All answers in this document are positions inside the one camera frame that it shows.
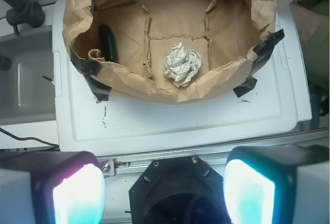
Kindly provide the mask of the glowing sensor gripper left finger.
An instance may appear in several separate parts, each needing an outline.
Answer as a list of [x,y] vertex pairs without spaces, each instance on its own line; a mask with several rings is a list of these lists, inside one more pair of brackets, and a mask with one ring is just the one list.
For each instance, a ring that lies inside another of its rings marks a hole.
[[101,223],[105,194],[91,152],[1,153],[1,223]]

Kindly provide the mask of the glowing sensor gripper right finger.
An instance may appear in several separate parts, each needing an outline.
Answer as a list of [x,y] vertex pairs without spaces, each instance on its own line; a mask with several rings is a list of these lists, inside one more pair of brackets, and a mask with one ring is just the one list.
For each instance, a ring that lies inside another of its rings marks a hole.
[[223,176],[232,223],[329,223],[326,146],[238,146]]

